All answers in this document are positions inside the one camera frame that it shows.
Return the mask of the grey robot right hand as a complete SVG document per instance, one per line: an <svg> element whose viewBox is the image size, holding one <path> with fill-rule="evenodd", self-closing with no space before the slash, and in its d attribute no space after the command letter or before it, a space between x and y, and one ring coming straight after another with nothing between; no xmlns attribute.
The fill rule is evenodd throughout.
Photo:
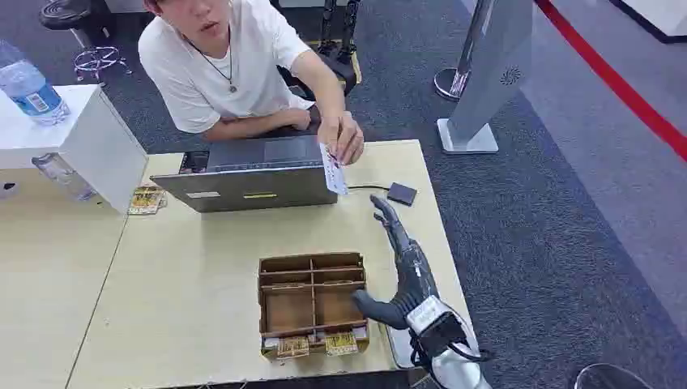
<svg viewBox="0 0 687 389"><path fill-rule="evenodd" d="M378 210L374 218L382 223L394 251L397 290L388 302L373 299L364 289L352 293L352 300L365 318L404 330L409 328L407 316L411 311L439 293L425 253L408 235L394 208L374 194L369 199Z"/></svg>

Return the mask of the person's left hand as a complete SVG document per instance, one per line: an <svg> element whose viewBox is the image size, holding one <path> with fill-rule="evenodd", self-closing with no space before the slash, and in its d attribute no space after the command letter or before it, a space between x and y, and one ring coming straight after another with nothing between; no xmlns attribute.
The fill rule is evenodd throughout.
<svg viewBox="0 0 687 389"><path fill-rule="evenodd" d="M354 164L364 151L363 131L349 111L322 115L317 136L330 155L343 165Z"/></svg>

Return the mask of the person's right hand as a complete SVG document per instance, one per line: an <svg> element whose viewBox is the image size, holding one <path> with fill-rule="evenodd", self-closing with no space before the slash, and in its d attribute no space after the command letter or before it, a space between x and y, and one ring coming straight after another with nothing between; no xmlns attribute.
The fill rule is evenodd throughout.
<svg viewBox="0 0 687 389"><path fill-rule="evenodd" d="M281 118L285 126L292 126L296 130L307 130L311 123L310 111L291 108L282 111Z"/></svg>

